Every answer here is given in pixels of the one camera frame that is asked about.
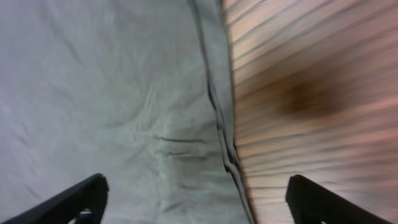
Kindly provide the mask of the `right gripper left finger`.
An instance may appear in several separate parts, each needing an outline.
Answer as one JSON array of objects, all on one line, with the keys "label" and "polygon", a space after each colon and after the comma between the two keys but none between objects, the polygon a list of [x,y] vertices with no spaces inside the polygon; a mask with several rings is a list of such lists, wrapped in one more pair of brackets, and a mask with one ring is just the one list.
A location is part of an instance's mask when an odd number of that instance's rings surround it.
[{"label": "right gripper left finger", "polygon": [[106,177],[94,174],[3,224],[100,224],[108,192]]}]

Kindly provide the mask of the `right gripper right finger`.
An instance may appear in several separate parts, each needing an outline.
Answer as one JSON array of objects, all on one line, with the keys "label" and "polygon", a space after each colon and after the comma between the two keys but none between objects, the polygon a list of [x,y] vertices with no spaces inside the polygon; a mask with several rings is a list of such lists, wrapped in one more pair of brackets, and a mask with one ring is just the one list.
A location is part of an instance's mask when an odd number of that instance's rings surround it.
[{"label": "right gripper right finger", "polygon": [[285,200],[295,224],[391,224],[302,175],[290,177]]}]

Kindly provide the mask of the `grey khaki shorts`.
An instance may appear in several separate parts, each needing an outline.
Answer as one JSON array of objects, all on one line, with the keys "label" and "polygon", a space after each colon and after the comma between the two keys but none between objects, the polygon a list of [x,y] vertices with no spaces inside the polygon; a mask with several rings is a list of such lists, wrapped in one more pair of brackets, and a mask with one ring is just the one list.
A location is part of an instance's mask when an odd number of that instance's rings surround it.
[{"label": "grey khaki shorts", "polygon": [[254,221],[219,1],[1,2],[1,220],[95,174],[105,223]]}]

